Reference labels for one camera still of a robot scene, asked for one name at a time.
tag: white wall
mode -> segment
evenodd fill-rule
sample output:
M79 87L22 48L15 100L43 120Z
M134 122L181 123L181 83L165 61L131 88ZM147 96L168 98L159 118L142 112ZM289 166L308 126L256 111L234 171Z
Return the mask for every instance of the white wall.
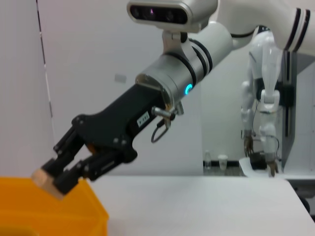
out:
M53 156L35 0L0 1L0 176L30 176Z
M128 0L41 0L47 75L53 107L55 142L80 113L103 110L134 84L134 79L162 53L162 31L134 23ZM115 74L127 76L116 83ZM183 100L185 115L152 145L152 122L133 146L138 158L115 174L202 174L200 86ZM78 159L86 158L85 150Z

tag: orange bin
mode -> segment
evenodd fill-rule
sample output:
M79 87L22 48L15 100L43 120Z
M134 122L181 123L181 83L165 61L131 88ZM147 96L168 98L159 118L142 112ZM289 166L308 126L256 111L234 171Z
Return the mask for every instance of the orange bin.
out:
M28 178L0 178L0 236L106 236L108 218L85 180L59 201Z

